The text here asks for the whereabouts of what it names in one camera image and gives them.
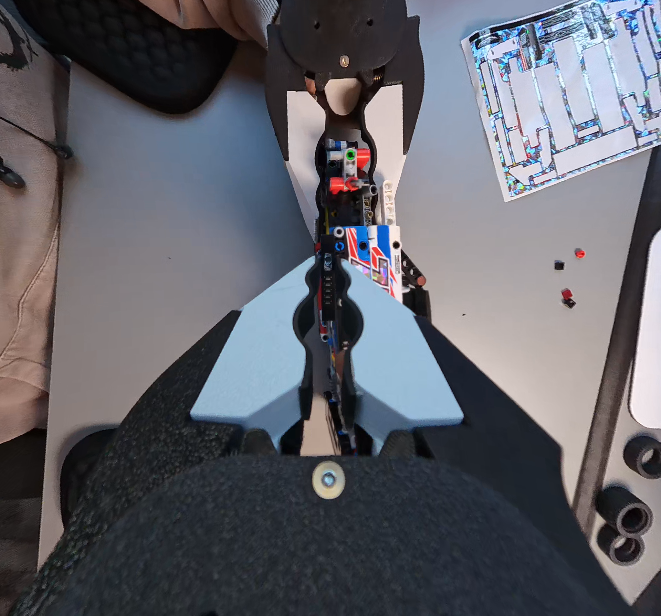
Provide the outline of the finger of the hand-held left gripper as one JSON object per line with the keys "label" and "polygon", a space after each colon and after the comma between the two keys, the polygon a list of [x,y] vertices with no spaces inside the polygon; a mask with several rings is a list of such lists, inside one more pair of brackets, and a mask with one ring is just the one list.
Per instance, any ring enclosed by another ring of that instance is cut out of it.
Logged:
{"label": "finger of the hand-held left gripper", "polygon": [[325,110],[308,92],[287,92],[288,157],[285,166],[290,175],[304,222],[315,238],[319,216],[317,190],[320,184],[315,155],[325,132]]}
{"label": "finger of the hand-held left gripper", "polygon": [[366,130],[376,148],[374,182],[399,182],[405,164],[401,84],[381,87],[365,107]]}

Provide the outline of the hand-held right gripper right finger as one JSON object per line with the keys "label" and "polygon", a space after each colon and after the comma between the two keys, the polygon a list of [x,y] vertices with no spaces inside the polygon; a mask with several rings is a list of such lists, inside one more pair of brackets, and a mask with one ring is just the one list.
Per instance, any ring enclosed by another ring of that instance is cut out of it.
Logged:
{"label": "hand-held right gripper right finger", "polygon": [[454,426],[464,414],[414,314],[342,260],[362,330],[350,351],[356,423],[381,451],[395,430]]}

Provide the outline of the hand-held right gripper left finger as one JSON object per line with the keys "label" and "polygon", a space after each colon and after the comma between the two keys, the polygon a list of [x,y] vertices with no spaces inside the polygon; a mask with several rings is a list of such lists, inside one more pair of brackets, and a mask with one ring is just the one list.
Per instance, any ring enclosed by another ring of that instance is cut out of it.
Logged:
{"label": "hand-held right gripper left finger", "polygon": [[302,418],[306,359],[293,319],[309,295],[305,277],[314,263],[309,257],[242,308],[190,411],[192,420],[262,429],[279,444]]}

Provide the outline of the blue white lego race car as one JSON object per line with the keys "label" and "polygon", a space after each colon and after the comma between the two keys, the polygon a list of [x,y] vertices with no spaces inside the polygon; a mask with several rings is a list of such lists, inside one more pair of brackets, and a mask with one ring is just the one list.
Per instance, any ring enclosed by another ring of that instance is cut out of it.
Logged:
{"label": "blue white lego race car", "polygon": [[[346,259],[360,273],[414,314],[432,321],[426,277],[402,248],[401,232],[395,218],[395,186],[384,181],[377,186],[369,177],[371,152],[359,141],[325,138],[317,148],[321,170],[316,231],[316,250],[321,255],[323,235],[334,235],[337,263]],[[329,426],[341,455],[369,453],[366,434],[356,434],[343,414],[343,364],[350,345],[350,333],[340,320],[341,298],[337,294],[336,320],[321,320],[320,286],[318,316],[321,340],[328,347],[330,387],[324,392],[329,409]]]}

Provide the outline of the black lego tire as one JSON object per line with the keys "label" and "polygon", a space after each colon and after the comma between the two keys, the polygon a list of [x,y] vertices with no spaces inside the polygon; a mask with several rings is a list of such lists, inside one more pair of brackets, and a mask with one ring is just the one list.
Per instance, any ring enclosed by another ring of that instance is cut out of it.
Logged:
{"label": "black lego tire", "polygon": [[652,526],[651,508],[619,485],[608,486],[599,492],[596,509],[609,526],[626,538],[643,536]]}
{"label": "black lego tire", "polygon": [[611,562],[621,567],[636,564],[645,552],[640,537],[624,535],[607,523],[598,532],[597,544]]}
{"label": "black lego tire", "polygon": [[660,441],[647,435],[630,439],[623,451],[623,460],[638,476],[655,480],[660,478]]}

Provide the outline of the holographic sticker sheet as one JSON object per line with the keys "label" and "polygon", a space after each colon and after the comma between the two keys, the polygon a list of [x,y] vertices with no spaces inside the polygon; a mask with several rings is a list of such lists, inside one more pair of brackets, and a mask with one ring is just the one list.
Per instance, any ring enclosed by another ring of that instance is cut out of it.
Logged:
{"label": "holographic sticker sheet", "polygon": [[659,0],[574,0],[461,48],[505,201],[660,145]]}

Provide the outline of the person's beige sweatshirt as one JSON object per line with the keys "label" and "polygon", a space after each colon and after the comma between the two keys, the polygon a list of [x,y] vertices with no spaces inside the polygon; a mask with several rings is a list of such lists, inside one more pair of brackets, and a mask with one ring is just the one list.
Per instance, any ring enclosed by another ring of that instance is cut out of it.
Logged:
{"label": "person's beige sweatshirt", "polygon": [[45,428],[69,74],[1,9],[1,442]]}

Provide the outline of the black wired earphones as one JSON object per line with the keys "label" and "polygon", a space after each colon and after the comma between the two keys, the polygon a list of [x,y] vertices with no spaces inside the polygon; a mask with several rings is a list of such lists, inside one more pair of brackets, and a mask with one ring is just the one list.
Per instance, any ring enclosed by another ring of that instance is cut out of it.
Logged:
{"label": "black wired earphones", "polygon": [[[4,116],[1,116],[1,122],[19,130],[21,133],[26,134],[27,136],[31,137],[32,139],[35,139],[36,141],[39,141],[42,145],[45,147],[49,148],[54,152],[54,154],[61,159],[68,160],[73,157],[73,150],[70,148],[69,145],[65,143],[60,143],[57,141],[49,141],[44,138],[39,137],[38,135],[30,132],[24,127],[21,127],[20,125],[16,124],[15,122],[9,120],[8,118],[5,118]],[[4,162],[4,158],[1,157],[1,182],[9,188],[12,189],[23,189],[25,188],[26,184],[24,179],[20,174],[18,174],[16,171],[14,171],[12,168],[7,166]]]}

